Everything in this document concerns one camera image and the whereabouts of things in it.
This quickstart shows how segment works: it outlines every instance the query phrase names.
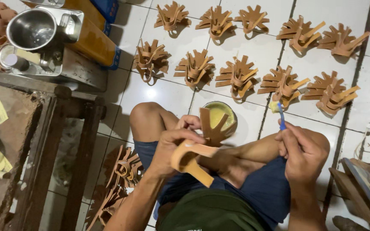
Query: person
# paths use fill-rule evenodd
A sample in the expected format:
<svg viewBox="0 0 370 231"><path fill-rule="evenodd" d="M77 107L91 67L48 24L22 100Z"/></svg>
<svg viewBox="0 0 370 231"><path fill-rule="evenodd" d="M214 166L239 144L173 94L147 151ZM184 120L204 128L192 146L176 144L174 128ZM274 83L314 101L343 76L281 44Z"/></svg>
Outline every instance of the person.
<svg viewBox="0 0 370 231"><path fill-rule="evenodd" d="M326 231L317 203L316 179L330 145L320 133L286 122L286 129L198 163L213 176L210 188L171 167L171 155L189 139L199 118L174 114L154 102L133 108L130 124L145 173L105 226L105 231L142 231L155 201L157 231L274 230L288 213L289 231Z"/></svg>

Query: right hand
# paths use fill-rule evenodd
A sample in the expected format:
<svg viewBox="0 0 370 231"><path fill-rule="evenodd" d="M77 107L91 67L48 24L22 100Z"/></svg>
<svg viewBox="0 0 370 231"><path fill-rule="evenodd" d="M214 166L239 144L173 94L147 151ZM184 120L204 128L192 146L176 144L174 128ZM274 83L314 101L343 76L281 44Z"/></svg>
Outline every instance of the right hand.
<svg viewBox="0 0 370 231"><path fill-rule="evenodd" d="M316 180L328 158L328 153L301 127L285 122L286 129L275 140L283 142L288 153L285 176L291 189L314 189Z"/></svg>

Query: wooden plank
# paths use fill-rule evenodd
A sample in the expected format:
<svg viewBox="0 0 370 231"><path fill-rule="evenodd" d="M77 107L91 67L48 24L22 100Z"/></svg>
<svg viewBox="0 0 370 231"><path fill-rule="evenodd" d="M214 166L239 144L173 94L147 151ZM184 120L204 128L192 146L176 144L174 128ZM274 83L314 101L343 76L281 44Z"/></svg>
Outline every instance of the wooden plank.
<svg viewBox="0 0 370 231"><path fill-rule="evenodd" d="M103 109L103 106L92 104L87 104L86 106L85 122L76 154L67 203L61 221L61 231L75 230L85 184L88 178L88 169L94 151L95 139L97 137L96 131L98 130Z"/></svg>

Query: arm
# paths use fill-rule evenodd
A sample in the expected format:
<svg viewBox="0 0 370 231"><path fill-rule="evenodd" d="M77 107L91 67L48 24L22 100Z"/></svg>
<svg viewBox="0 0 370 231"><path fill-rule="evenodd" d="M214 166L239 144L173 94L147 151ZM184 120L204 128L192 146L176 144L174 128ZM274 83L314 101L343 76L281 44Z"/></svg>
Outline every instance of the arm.
<svg viewBox="0 0 370 231"><path fill-rule="evenodd" d="M198 144L205 143L204 138L185 129L185 127L200 128L199 119L196 120L196 118L189 115L184 116L175 130L162 132L151 165L135 186L135 190L129 194L110 218L104 231L143 231L146 228L164 181L177 173L171 167L171 156L178 147L177 144L180 144L183 139L193 140Z"/></svg>
<svg viewBox="0 0 370 231"><path fill-rule="evenodd" d="M329 147L326 149L326 145L316 143L301 127L285 124L287 129L278 134L275 140L282 141L281 155L287 158L285 176L291 187L288 230L327 231L315 186L328 157Z"/></svg>

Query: hand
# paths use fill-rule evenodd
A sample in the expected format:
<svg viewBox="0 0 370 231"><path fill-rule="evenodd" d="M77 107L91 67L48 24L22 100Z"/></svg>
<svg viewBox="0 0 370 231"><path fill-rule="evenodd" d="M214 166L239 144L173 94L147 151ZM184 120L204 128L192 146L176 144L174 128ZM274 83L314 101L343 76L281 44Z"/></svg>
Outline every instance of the hand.
<svg viewBox="0 0 370 231"><path fill-rule="evenodd" d="M163 131L151 165L147 171L161 178L170 177L177 173L177 171L171 167L172 153L184 139L192 140L198 144L204 144L206 140L203 137L199 136L194 131L188 130L199 129L200 127L201 124L198 117L185 115L179 120L176 127L177 129Z"/></svg>
<svg viewBox="0 0 370 231"><path fill-rule="evenodd" d="M280 132L275 140L283 142L279 145L280 154L287 158L285 176L291 190L296 187L314 189L316 180L328 158L325 149L314 142L301 127L285 122L286 129Z"/></svg>

